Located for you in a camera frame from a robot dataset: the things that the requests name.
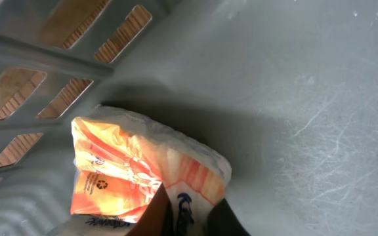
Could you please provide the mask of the grey plastic basket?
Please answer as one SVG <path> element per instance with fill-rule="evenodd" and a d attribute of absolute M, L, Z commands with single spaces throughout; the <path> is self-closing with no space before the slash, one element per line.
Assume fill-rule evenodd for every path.
<path fill-rule="evenodd" d="M 378 1 L 143 1 L 152 18 L 95 55 L 135 1 L 109 1 L 69 49 L 43 40 L 65 1 L 0 1 L 0 80 L 44 80 L 0 120 L 0 235 L 71 218 L 71 121 L 99 104 L 218 151 L 250 235 L 378 235 Z"/>

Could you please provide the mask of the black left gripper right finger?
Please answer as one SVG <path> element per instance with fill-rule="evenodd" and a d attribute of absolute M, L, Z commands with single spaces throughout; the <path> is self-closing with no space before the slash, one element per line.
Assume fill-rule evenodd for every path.
<path fill-rule="evenodd" d="M 207 236 L 250 236 L 240 224 L 226 199 L 221 200 L 207 218 Z"/>

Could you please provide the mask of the orange tissue pack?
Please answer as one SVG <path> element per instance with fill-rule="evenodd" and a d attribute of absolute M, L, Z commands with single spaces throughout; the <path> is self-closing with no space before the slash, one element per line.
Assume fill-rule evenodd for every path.
<path fill-rule="evenodd" d="M 72 120 L 71 218 L 54 235 L 126 235 L 163 185 L 173 235 L 205 235 L 232 169 L 225 157 L 145 115 L 98 106 Z"/>

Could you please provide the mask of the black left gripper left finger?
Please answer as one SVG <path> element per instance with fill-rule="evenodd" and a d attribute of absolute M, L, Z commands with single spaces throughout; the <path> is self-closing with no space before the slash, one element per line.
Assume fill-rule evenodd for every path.
<path fill-rule="evenodd" d="M 173 213 L 170 200 L 163 185 L 160 185 L 142 218 L 133 228 L 133 235 L 173 235 Z"/>

